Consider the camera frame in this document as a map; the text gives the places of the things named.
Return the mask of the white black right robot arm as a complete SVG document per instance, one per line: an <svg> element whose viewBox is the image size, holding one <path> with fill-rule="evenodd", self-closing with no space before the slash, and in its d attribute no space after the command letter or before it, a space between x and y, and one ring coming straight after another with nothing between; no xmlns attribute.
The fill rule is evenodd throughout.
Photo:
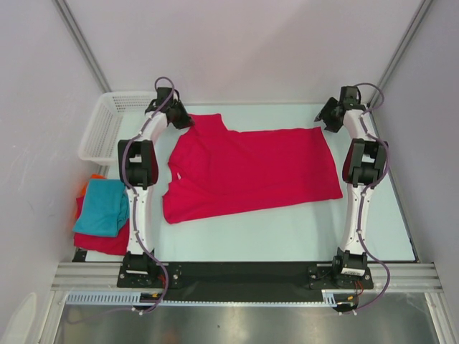
<svg viewBox="0 0 459 344"><path fill-rule="evenodd" d="M387 143L366 123L365 116L372 109L363 103L361 86L376 87L369 82L343 86L339 98L329 98L315 118L328 132L345 128L351 139L341 174L347 190L344 234L331 268L324 274L339 288L371 280L368 259L375 257L366 245L366 223L374 189L387 175L389 165Z"/></svg>

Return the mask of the white perforated plastic basket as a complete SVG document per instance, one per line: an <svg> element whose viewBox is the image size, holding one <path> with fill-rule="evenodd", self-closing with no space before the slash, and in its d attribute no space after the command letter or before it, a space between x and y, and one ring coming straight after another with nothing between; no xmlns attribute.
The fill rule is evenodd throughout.
<svg viewBox="0 0 459 344"><path fill-rule="evenodd" d="M132 138L145 123L145 109L155 92L130 91L102 94L82 137L78 156L100 166L118 163L118 141Z"/></svg>

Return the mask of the crimson red t shirt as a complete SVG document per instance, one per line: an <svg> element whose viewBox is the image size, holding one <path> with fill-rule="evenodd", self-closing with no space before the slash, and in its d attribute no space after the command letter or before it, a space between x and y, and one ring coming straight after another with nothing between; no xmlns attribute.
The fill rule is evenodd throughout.
<svg viewBox="0 0 459 344"><path fill-rule="evenodd" d="M169 158L169 224L341 199L320 128L228 129L220 114L193 115Z"/></svg>

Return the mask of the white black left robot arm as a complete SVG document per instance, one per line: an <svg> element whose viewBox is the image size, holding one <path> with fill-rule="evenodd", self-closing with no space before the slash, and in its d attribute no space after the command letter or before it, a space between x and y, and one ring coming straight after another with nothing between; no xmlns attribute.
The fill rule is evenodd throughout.
<svg viewBox="0 0 459 344"><path fill-rule="evenodd" d="M153 189L159 174L155 143L169 125L184 129L194 124L173 86L156 88L145 118L133 138L118 141L118 170L126 187L130 228L127 252L118 275L120 288L163 285L165 274L155 260L152 232Z"/></svg>

